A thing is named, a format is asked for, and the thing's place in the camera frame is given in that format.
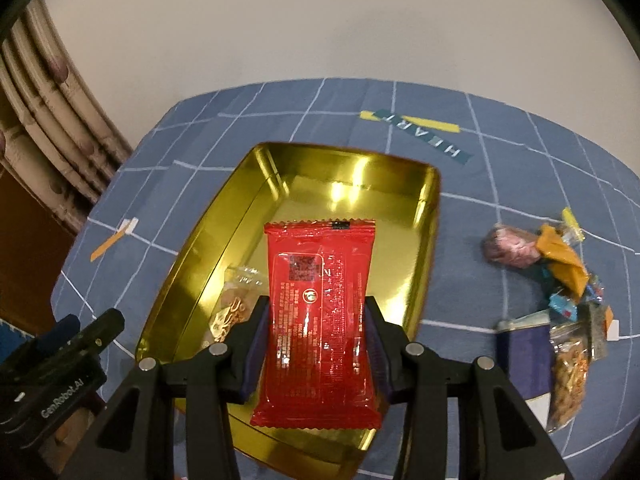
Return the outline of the pink brown cake packet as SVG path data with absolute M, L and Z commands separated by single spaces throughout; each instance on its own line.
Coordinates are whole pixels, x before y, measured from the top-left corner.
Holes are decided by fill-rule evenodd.
M 526 269 L 542 255 L 536 247 L 538 236 L 505 224 L 496 224 L 483 240 L 483 255 L 489 262 Z

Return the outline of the blue grid tablecloth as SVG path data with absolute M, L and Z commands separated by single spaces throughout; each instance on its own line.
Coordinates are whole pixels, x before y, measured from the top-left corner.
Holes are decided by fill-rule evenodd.
M 570 208 L 582 256 L 604 286 L 620 339 L 590 368 L 574 422 L 553 435 L 578 479 L 605 475 L 639 420 L 639 180 L 600 146 L 548 119 L 479 96 L 405 82 L 308 79 L 216 90 L 171 107 L 93 208 L 56 282 L 56 316 L 108 308 L 124 332 L 104 352 L 110 396 L 180 247 L 256 144 L 297 141 L 427 162 L 442 175 L 435 269 L 419 337 L 447 358 L 494 348 L 500 318 L 536 308 L 533 272 L 487 263 L 496 223 L 535 229 Z

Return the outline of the small teal candy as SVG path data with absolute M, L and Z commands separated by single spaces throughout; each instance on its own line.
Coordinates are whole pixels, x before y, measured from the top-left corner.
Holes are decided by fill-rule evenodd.
M 570 322 L 576 322 L 578 319 L 578 307 L 574 301 L 559 292 L 549 296 L 548 306 L 550 310 Z

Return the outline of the navy blue snack packet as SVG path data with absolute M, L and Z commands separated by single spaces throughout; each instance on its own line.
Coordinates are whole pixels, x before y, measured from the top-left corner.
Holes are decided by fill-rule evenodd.
M 496 328 L 497 362 L 525 400 L 551 392 L 550 327 L 549 312 L 541 310 L 503 320 Z

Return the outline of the gold toffee tin box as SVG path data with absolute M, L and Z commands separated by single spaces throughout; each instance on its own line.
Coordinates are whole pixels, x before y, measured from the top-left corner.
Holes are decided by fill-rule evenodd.
M 367 292 L 386 321 L 418 331 L 438 225 L 440 177 L 423 162 L 354 148 L 254 146 L 208 203 L 164 281 L 138 342 L 138 359 L 181 361 L 201 348 L 235 266 L 266 272 L 269 222 L 371 219 Z

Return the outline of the grey sesame bar packet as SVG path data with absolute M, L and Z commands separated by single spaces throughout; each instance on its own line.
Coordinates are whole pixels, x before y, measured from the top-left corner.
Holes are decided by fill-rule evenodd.
M 579 307 L 582 322 L 586 326 L 590 360 L 600 361 L 608 356 L 606 341 L 605 307 L 589 301 Z

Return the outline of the yellow wrapped candy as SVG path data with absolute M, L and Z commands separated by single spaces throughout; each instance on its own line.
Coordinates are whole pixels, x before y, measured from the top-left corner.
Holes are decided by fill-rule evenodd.
M 562 240 L 569 245 L 580 244 L 585 240 L 585 234 L 570 207 L 565 207 L 561 212 L 560 234 Z

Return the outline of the red snack packet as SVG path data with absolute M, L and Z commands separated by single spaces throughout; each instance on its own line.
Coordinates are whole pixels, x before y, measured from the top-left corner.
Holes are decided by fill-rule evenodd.
M 376 226 L 369 219 L 271 222 L 269 334 L 250 422 L 283 429 L 378 429 L 363 308 Z

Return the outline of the fried twist snack bag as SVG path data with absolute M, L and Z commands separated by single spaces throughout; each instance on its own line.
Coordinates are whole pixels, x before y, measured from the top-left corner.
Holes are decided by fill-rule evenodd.
M 586 324 L 564 323 L 550 333 L 553 350 L 549 434 L 565 427 L 582 408 L 590 364 Z

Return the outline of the blue wrapped candy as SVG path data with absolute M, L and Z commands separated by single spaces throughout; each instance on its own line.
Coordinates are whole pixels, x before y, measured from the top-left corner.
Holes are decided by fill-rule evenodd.
M 585 304 L 603 304 L 604 286 L 597 274 L 589 273 L 588 282 L 582 294 L 582 302 Z

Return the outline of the orange snack packet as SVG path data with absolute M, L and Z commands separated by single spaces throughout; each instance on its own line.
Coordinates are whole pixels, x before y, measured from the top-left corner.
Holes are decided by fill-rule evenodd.
M 540 227 L 536 249 L 553 277 L 567 289 L 574 301 L 579 301 L 588 284 L 589 274 L 578 253 L 548 224 Z

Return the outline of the beige patterned curtain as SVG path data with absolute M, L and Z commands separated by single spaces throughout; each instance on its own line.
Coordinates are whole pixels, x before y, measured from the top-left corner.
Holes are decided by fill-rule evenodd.
M 44 0 L 1 40 L 1 165 L 77 233 L 131 155 L 81 79 Z

